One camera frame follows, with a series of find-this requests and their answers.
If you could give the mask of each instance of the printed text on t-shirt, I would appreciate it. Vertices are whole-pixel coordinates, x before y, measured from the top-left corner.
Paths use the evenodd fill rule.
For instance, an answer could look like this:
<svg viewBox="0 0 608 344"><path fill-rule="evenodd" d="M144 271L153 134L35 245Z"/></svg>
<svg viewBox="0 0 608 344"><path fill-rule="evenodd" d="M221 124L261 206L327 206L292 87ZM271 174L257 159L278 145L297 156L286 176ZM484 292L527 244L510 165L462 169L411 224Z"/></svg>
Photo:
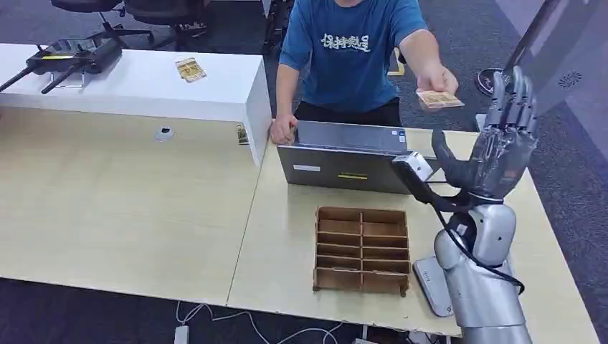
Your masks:
<svg viewBox="0 0 608 344"><path fill-rule="evenodd" d="M350 36L350 37L340 37L333 36L331 34L324 34L321 39L321 43L325 48L329 49L357 49L362 52L370 52L369 49L369 35L362 36L361 38Z"/></svg>

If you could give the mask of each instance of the man's arm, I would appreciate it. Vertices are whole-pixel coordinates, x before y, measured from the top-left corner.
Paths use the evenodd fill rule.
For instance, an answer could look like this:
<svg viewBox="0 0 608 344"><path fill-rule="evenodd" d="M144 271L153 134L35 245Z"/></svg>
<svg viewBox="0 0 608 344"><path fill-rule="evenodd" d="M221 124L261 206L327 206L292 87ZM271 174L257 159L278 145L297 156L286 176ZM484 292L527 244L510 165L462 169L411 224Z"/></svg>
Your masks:
<svg viewBox="0 0 608 344"><path fill-rule="evenodd" d="M270 127L270 139L274 143L293 140L291 128L298 124L291 104L300 71L308 63L313 48L309 18L310 0L295 0L277 71L277 117Z"/></svg>
<svg viewBox="0 0 608 344"><path fill-rule="evenodd" d="M443 67L439 45L432 33L426 29L415 31L401 40L399 50L416 75L419 89L456 93L458 81Z"/></svg>
<svg viewBox="0 0 608 344"><path fill-rule="evenodd" d="M418 1L395 2L390 22L394 44L399 47L409 68L416 75L418 88L454 94L458 82L441 63L437 40L427 30Z"/></svg>

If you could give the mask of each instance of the man's right hand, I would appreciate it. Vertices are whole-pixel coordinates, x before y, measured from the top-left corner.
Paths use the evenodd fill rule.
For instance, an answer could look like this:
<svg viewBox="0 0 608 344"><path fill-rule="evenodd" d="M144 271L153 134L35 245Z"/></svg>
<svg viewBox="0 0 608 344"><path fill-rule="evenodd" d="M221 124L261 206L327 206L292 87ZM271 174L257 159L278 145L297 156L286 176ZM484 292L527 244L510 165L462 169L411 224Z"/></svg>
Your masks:
<svg viewBox="0 0 608 344"><path fill-rule="evenodd" d="M274 144L289 143L293 141L291 128L298 125L298 119L292 113L277 115L270 127L270 140Z"/></svg>

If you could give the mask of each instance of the office chair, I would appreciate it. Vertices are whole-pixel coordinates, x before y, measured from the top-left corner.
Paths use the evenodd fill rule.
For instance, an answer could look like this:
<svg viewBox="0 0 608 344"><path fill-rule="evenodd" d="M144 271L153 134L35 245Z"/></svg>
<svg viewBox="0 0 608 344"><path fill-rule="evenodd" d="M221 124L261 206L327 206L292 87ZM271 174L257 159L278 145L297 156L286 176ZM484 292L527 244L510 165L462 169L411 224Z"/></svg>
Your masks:
<svg viewBox="0 0 608 344"><path fill-rule="evenodd" d="M154 36L149 30L129 30L124 29L122 24L112 27L103 16L103 12L118 11L119 16L125 16L125 8L114 9L122 0L51 0L51 4L60 9L78 13L97 12L101 16L104 32L94 34L93 37L112 38L123 48L128 48L127 44L121 39L123 36L133 36L135 34L147 34L148 42L154 42Z"/></svg>
<svg viewBox="0 0 608 344"><path fill-rule="evenodd" d="M171 28L171 36L151 49L175 42L176 51L190 50L190 44L206 32L204 0L125 0L125 8L138 22Z"/></svg>
<svg viewBox="0 0 608 344"><path fill-rule="evenodd" d="M294 0L272 0L270 2L268 17L266 18L266 32L262 54L268 55L276 47L280 52L285 34L287 34L293 3Z"/></svg>

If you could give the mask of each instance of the dark pants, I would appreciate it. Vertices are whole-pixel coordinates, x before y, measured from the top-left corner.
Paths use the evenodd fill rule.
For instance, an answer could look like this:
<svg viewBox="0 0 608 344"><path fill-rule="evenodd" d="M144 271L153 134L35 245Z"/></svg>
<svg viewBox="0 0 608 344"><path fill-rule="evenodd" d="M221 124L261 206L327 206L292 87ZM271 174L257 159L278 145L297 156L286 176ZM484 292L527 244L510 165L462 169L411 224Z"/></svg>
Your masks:
<svg viewBox="0 0 608 344"><path fill-rule="evenodd" d="M307 102L301 102L294 116L298 120L314 120L318 122L382 125L385 127L402 126L401 118L399 117L398 97L391 99L381 107L364 113L343 113Z"/></svg>

